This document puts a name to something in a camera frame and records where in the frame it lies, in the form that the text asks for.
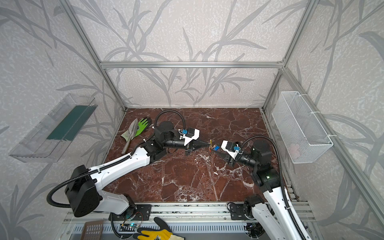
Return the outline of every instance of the green strip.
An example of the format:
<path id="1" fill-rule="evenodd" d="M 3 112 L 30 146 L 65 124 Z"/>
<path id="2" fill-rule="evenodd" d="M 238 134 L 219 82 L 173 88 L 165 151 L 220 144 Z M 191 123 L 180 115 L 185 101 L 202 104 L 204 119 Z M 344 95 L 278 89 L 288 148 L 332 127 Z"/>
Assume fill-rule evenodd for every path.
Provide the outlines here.
<path id="1" fill-rule="evenodd" d="M 96 107 L 97 106 L 75 106 L 51 132 L 47 139 L 73 141 L 81 127 L 95 111 Z"/>

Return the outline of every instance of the wallpaper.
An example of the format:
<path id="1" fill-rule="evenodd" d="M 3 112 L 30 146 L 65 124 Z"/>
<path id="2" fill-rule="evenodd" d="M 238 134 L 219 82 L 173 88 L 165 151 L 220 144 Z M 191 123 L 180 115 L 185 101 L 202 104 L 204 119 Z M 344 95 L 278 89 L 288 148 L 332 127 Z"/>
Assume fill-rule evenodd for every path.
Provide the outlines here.
<path id="1" fill-rule="evenodd" d="M 273 68 L 117 68 L 109 75 L 132 107 L 260 107 Z"/>
<path id="2" fill-rule="evenodd" d="M 384 197 L 384 1 L 318 6 L 288 67 Z"/>
<path id="3" fill-rule="evenodd" d="M 273 120 L 281 91 L 293 91 L 282 77 L 265 112 L 295 193 L 310 203 L 324 239 L 384 239 L 384 229 L 344 171 L 332 148 L 313 163 L 293 164 Z"/>
<path id="4" fill-rule="evenodd" d="M 281 61 L 307 0 L 71 4 L 102 61 Z M 133 107 L 259 107 L 276 72 L 109 69 L 120 95 Z"/>
<path id="5" fill-rule="evenodd" d="M 56 1 L 0 2 L 0 238 L 51 240 L 68 209 L 46 203 L 48 191 L 79 165 L 99 164 L 124 113 Z M 10 157 L 68 93 L 98 105 L 57 163 Z M 54 196 L 66 202 L 64 190 Z"/>
<path id="6" fill-rule="evenodd" d="M 281 61 L 307 0 L 71 0 L 102 61 Z"/>

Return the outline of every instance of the work glove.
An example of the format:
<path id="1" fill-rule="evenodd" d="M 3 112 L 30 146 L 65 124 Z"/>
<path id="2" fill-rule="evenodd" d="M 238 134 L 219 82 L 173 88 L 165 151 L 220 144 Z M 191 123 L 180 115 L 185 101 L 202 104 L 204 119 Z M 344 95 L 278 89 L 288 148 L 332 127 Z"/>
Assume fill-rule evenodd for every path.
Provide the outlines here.
<path id="1" fill-rule="evenodd" d="M 133 235 L 134 239 L 138 240 L 184 240 L 184 238 L 175 236 L 169 226 L 160 218 L 154 218 L 155 223 L 160 227 L 160 230 L 141 227 L 137 229 L 138 233 Z"/>
<path id="2" fill-rule="evenodd" d="M 137 123 L 137 131 L 134 137 L 137 137 L 138 135 L 140 135 L 151 124 L 152 124 L 152 120 L 150 117 L 142 118 Z"/>

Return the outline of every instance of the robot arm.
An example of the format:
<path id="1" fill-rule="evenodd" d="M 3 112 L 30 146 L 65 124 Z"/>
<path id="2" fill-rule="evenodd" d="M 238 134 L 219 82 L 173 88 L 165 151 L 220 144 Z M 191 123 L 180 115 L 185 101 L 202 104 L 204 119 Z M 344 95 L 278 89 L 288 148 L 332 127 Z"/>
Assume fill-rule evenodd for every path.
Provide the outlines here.
<path id="1" fill-rule="evenodd" d="M 262 225 L 268 236 L 273 240 L 302 239 L 287 210 L 290 209 L 293 218 L 298 225 L 297 227 L 300 228 L 305 239 L 310 240 L 311 238 L 301 223 L 289 198 L 287 198 L 288 205 L 284 202 L 282 188 L 279 184 L 279 175 L 271 166 L 272 152 L 270 151 L 268 142 L 265 140 L 255 141 L 249 154 L 245 153 L 238 144 L 229 141 L 223 141 L 221 148 L 227 153 L 214 152 L 224 158 L 228 164 L 233 166 L 235 162 L 238 162 L 253 167 L 251 177 L 254 183 L 263 191 L 263 195 L 268 201 L 268 205 L 271 206 L 275 213 L 273 216 L 263 199 L 260 196 L 255 196 L 248 197 L 244 202 L 246 215 L 250 218 L 255 218 Z M 284 187 L 283 189 L 285 191 L 285 196 L 288 196 L 286 188 Z"/>
<path id="2" fill-rule="evenodd" d="M 174 110 L 160 112 L 155 123 L 162 113 L 169 111 L 179 114 L 185 128 L 184 118 Z M 177 131 L 172 122 L 164 121 L 154 127 L 154 134 L 149 140 L 136 146 L 131 153 L 89 169 L 84 165 L 75 168 L 71 179 L 49 192 L 47 201 L 56 207 L 71 207 L 75 217 L 82 217 L 93 211 L 131 216 L 136 210 L 132 199 L 122 194 L 103 191 L 103 188 L 121 176 L 161 159 L 167 154 L 166 148 L 184 149 L 185 154 L 188 155 L 194 150 L 208 147 L 209 143 L 199 140 L 199 136 L 200 131 L 197 129 L 190 127 Z M 52 195 L 65 185 L 67 185 L 65 194 L 69 204 L 56 203 L 52 200 Z"/>

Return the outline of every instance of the aluminum frame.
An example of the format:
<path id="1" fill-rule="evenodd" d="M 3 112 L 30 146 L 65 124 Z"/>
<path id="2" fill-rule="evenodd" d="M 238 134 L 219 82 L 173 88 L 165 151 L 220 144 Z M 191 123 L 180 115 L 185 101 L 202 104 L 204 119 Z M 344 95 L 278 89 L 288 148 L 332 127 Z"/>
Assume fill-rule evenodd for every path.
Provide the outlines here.
<path id="1" fill-rule="evenodd" d="M 268 131 L 268 135 L 270 138 L 272 138 L 273 140 L 276 139 L 276 136 L 275 134 L 273 133 L 272 131 L 272 128 L 271 128 L 271 125 L 269 123 L 269 120 L 265 114 L 265 112 L 260 108 L 260 112 L 262 114 L 262 118 L 264 120 L 264 123 L 265 123 L 265 126 L 266 126 L 266 129 Z M 286 186 L 287 186 L 287 190 L 288 190 L 288 193 L 289 194 L 294 194 L 295 197 L 292 198 L 291 197 L 291 201 L 294 201 L 294 199 L 296 198 L 296 195 L 300 196 L 300 194 L 297 192 L 297 187 L 295 186 L 295 183 L 291 181 L 292 177 L 291 177 L 291 174 L 289 173 L 289 171 L 287 170 L 288 169 L 288 166 L 286 165 L 286 161 L 285 159 L 283 159 L 282 156 L 280 156 L 282 161 L 282 170 L 283 170 L 283 177 L 284 177 L 284 180 L 285 180 L 285 183 L 286 183 Z"/>
<path id="2" fill-rule="evenodd" d="M 122 124 L 122 121 L 124 120 L 125 115 L 127 114 L 127 111 L 125 111 L 125 110 L 123 110 L 123 109 L 122 109 L 122 111 L 124 111 L 124 113 L 123 113 L 121 119 L 119 120 L 119 126 Z M 117 130 L 117 131 L 115 132 L 115 134 L 113 134 L 113 136 L 112 136 L 111 139 L 115 139 L 116 136 L 117 136 L 117 134 L 118 134 L 118 132 L 119 132 L 119 131 Z M 109 153 L 109 151 L 110 151 L 110 149 L 111 149 L 111 147 L 112 147 L 112 144 L 113 144 L 113 141 L 110 141 L 109 144 L 108 144 L 108 146 L 107 146 L 107 148 L 106 148 L 105 151 L 104 151 L 104 154 L 103 154 L 103 157 L 101 158 L 101 161 L 98 162 L 98 163 L 96 164 L 96 166 L 98 166 L 98 165 L 100 165 L 100 164 L 103 164 L 103 163 L 105 162 L 105 159 L 107 158 L 107 155 L 108 155 L 108 153 Z M 86 167 L 93 167 L 93 166 L 89 166 L 89 165 L 88 165 L 88 162 L 85 164 L 85 166 L 86 166 Z"/>
<path id="3" fill-rule="evenodd" d="M 309 227 L 307 230 L 312 239 L 323 240 L 316 220 L 313 216 L 308 202 L 291 202 L 299 218 Z M 151 204 L 151 215 L 149 221 L 143 223 L 153 223 L 154 217 L 160 217 L 166 222 L 172 224 L 182 223 L 247 223 L 257 222 L 255 220 L 231 220 L 230 213 L 226 207 L 227 202 L 145 202 L 137 204 Z M 59 228 L 55 240 L 69 240 L 76 226 L 82 225 L 88 221 L 103 220 L 105 224 L 108 221 L 109 213 L 92 212 L 86 216 L 76 218 L 72 212 L 69 212 Z M 115 225 L 123 221 L 114 221 Z M 126 223 L 137 223 L 137 221 L 126 221 Z"/>
<path id="4" fill-rule="evenodd" d="M 282 61 L 277 62 L 101 62 L 102 68 L 281 68 Z"/>
<path id="5" fill-rule="evenodd" d="M 124 104 L 123 99 L 121 98 L 120 94 L 117 92 L 115 85 L 113 84 L 113 82 L 111 81 L 107 73 L 100 66 L 100 59 L 97 56 L 97 53 L 93 48 L 91 41 L 86 35 L 83 29 L 83 26 L 81 25 L 79 19 L 77 18 L 77 15 L 74 12 L 74 9 L 72 8 L 69 0 L 58 0 L 58 1 L 63 10 L 63 13 L 67 16 L 69 22 L 72 24 L 75 32 L 78 34 L 78 36 L 80 37 L 80 40 L 82 41 L 89 55 L 91 56 L 93 63 L 95 64 L 96 68 L 99 70 L 100 75 L 103 77 L 104 81 L 107 83 L 107 86 L 112 91 L 112 94 L 116 97 L 120 106 L 125 110 L 126 106 Z"/>
<path id="6" fill-rule="evenodd" d="M 311 98 L 308 95 L 305 95 L 305 90 L 299 84 L 292 72 L 288 68 L 283 67 L 282 74 L 291 85 L 291 87 L 295 91 L 298 91 L 300 94 L 302 94 L 302 97 L 307 102 L 312 111 L 319 112 L 319 109 L 313 103 Z M 316 114 L 325 131 L 330 135 L 337 135 L 332 127 L 328 124 L 324 116 L 321 113 Z M 333 141 L 333 152 L 339 159 L 345 171 L 348 173 L 349 177 L 352 179 L 353 183 L 360 190 L 362 197 L 367 202 L 368 206 L 372 209 L 372 212 L 375 214 L 380 224 L 384 227 L 384 199 L 372 185 L 371 181 L 368 179 L 362 169 L 357 165 L 355 159 L 349 153 L 341 139 L 337 136 L 331 136 L 331 138 Z"/>
<path id="7" fill-rule="evenodd" d="M 303 17 L 300 20 L 300 23 L 299 23 L 299 25 L 295 31 L 295 34 L 293 35 L 293 38 L 292 38 L 292 41 L 288 47 L 288 50 L 285 53 L 285 56 L 282 60 L 282 62 L 283 62 L 282 67 L 286 67 L 289 60 L 291 59 L 291 57 L 295 51 L 295 48 L 297 47 L 297 44 L 299 43 L 301 37 L 303 36 L 303 33 L 304 33 L 305 29 L 307 28 L 308 23 L 309 23 L 312 15 L 313 15 L 314 10 L 315 10 L 318 3 L 319 3 L 319 0 L 309 0 L 308 1 L 307 6 L 305 8 L 305 11 L 303 13 Z M 280 80 L 281 80 L 281 69 L 279 69 L 279 72 L 276 75 L 276 78 L 272 84 L 272 87 L 269 90 L 269 93 L 268 93 L 267 98 L 265 99 L 265 102 L 263 105 L 263 109 L 266 108 L 268 102 L 271 100 L 272 94 L 274 93 L 277 86 L 280 84 Z"/>

